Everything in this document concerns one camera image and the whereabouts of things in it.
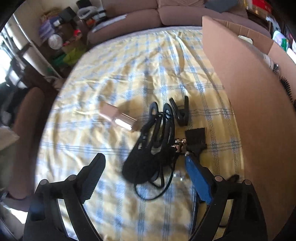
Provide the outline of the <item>black hairbrush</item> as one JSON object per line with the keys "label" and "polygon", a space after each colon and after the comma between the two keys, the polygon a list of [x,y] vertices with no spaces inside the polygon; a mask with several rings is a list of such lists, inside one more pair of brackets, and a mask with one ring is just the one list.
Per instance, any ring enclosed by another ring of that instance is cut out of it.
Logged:
{"label": "black hairbrush", "polygon": [[291,90],[291,87],[290,87],[290,84],[289,84],[287,78],[280,75],[279,81],[280,81],[281,85],[283,86],[283,88],[285,89],[285,92],[288,95],[288,98],[293,103],[292,90]]}

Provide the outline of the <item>brown cardboard box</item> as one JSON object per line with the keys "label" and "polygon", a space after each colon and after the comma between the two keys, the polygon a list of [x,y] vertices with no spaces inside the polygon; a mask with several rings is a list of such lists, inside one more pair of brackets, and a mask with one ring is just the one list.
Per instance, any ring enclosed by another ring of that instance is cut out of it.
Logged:
{"label": "brown cardboard box", "polygon": [[[279,81],[287,78],[295,91],[295,63],[274,40],[242,25],[204,16],[202,31],[203,50],[234,110],[245,177],[259,197],[268,239],[295,240],[295,108]],[[259,52],[279,64],[280,75]]]}

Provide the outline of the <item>black hair clip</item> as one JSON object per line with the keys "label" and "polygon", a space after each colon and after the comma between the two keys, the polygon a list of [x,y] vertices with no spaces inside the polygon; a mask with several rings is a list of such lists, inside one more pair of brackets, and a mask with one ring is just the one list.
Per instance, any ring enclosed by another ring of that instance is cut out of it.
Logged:
{"label": "black hair clip", "polygon": [[172,106],[176,121],[179,126],[187,126],[189,122],[189,97],[184,97],[184,105],[183,108],[179,108],[174,99],[169,99],[170,104]]}

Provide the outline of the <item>beige pump bottle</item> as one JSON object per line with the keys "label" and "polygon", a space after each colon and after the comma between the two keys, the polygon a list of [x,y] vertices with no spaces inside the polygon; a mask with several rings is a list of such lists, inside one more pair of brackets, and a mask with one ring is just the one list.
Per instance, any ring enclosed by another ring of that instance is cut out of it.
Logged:
{"label": "beige pump bottle", "polygon": [[272,72],[280,75],[281,70],[278,63],[275,63],[267,54],[264,54],[262,52],[259,52],[257,55]]}

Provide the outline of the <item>yellow-green bag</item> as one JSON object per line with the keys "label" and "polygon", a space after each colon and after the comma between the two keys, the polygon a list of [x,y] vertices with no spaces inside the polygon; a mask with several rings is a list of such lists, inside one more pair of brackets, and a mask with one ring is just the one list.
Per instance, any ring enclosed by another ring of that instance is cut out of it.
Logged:
{"label": "yellow-green bag", "polygon": [[63,58],[63,62],[69,66],[74,66],[78,60],[86,53],[87,47],[76,46],[71,47],[70,45],[62,47],[63,52],[66,54]]}

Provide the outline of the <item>yellow plaid tablecloth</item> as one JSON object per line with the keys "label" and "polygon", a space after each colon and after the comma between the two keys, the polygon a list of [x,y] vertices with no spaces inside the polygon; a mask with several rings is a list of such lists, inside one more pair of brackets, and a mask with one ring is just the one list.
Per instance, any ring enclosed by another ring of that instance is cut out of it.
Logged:
{"label": "yellow plaid tablecloth", "polygon": [[[126,35],[84,54],[59,92],[39,147],[35,181],[65,180],[97,153],[105,170],[85,209],[104,240],[188,240],[195,189],[179,157],[166,193],[142,201],[121,174],[149,118],[149,106],[189,97],[188,129],[205,128],[201,163],[215,175],[243,177],[243,153],[225,89],[203,51],[200,27]],[[102,102],[137,120],[131,131],[99,115]]]}

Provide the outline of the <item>pale yellow pouch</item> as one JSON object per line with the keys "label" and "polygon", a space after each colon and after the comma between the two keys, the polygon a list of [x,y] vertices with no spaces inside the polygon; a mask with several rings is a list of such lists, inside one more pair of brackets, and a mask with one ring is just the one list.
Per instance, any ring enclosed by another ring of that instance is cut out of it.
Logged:
{"label": "pale yellow pouch", "polygon": [[243,35],[238,35],[238,38],[241,40],[244,40],[245,42],[248,42],[249,44],[253,45],[253,40],[249,37],[243,36]]}

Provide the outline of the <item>white paper on sofa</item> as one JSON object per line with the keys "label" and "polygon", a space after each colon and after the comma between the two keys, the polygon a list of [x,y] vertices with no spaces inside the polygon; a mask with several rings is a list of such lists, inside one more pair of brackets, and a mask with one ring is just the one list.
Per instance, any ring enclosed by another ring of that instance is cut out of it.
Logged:
{"label": "white paper on sofa", "polygon": [[106,20],[106,21],[103,21],[101,23],[99,23],[98,25],[96,25],[92,30],[91,32],[92,33],[95,33],[97,32],[98,30],[102,29],[102,28],[105,28],[111,24],[114,24],[118,21],[121,21],[121,20],[124,20],[125,18],[127,17],[127,14],[125,15],[121,15],[121,16],[117,16],[116,18],[112,18],[110,20]]}

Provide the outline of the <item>blue-grey cushion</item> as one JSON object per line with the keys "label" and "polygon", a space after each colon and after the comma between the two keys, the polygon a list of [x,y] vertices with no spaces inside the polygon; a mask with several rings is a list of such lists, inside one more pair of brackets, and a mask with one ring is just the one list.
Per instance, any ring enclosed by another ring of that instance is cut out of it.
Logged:
{"label": "blue-grey cushion", "polygon": [[206,1],[205,8],[213,11],[223,13],[226,12],[238,4],[238,0],[212,0]]}

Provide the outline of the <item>red box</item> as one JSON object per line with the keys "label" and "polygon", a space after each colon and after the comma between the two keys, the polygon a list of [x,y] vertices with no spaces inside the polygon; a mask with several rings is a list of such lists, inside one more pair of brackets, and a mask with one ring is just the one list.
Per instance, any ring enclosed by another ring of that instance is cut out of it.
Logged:
{"label": "red box", "polygon": [[265,0],[252,0],[252,4],[268,13],[272,12],[271,5]]}

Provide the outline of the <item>pink-brown sofa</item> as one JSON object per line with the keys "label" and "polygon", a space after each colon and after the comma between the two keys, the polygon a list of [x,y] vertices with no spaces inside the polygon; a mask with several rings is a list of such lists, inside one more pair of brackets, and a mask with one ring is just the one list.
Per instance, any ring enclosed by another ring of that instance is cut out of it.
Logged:
{"label": "pink-brown sofa", "polygon": [[208,3],[210,1],[102,1],[109,19],[123,15],[125,18],[95,32],[90,30],[87,42],[97,45],[133,32],[165,26],[199,27],[203,16],[230,21],[271,36],[267,29],[248,18],[244,1],[237,1],[224,12],[207,8]]}

